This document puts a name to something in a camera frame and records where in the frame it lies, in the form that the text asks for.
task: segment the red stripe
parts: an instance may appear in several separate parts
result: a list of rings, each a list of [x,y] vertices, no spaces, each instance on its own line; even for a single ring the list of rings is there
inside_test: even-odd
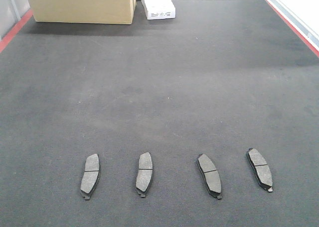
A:
[[[21,20],[14,25],[14,27],[9,31],[8,34],[0,41],[0,53],[7,47],[11,40],[15,37],[16,34],[24,27],[28,20],[33,16],[32,10],[29,10],[21,18]]]
[[[308,46],[308,48],[315,54],[317,57],[319,57],[319,50],[314,47],[296,28],[295,26],[287,20],[276,7],[274,7],[272,4],[270,4],[267,0],[265,0],[268,5],[279,15],[279,17],[290,27],[290,29]]]

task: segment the wall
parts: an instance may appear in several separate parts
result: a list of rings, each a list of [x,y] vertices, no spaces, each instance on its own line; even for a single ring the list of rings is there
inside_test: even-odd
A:
[[[319,36],[319,0],[278,0]]]
[[[0,0],[0,40],[29,9],[28,0]]]

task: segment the brake pad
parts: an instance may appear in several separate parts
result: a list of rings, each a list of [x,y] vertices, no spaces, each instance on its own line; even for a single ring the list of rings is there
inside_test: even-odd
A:
[[[272,192],[273,178],[265,158],[254,148],[248,149],[246,155],[254,170],[258,184],[268,192]]]
[[[153,162],[151,154],[146,152],[140,155],[139,172],[136,177],[136,191],[140,197],[145,198],[147,191],[151,186],[153,178]]]
[[[88,201],[93,194],[100,179],[100,161],[98,154],[93,154],[86,159],[85,170],[81,182],[82,197]]]
[[[220,200],[222,198],[221,183],[214,163],[208,158],[208,156],[201,154],[198,156],[197,165],[204,178],[209,194]]]

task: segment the cardboard box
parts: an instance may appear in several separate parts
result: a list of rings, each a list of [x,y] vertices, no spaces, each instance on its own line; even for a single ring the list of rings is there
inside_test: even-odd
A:
[[[175,6],[171,0],[141,0],[147,19],[175,18]]]
[[[29,0],[38,22],[132,24],[136,0]]]

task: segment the floor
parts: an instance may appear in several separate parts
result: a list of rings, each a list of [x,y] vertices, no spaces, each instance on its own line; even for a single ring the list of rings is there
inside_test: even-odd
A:
[[[0,54],[1,227],[319,226],[319,59],[264,0],[173,3],[175,19],[147,21],[138,2],[123,26],[32,18]],[[154,178],[141,199],[146,151]],[[101,179],[84,201],[93,153]]]

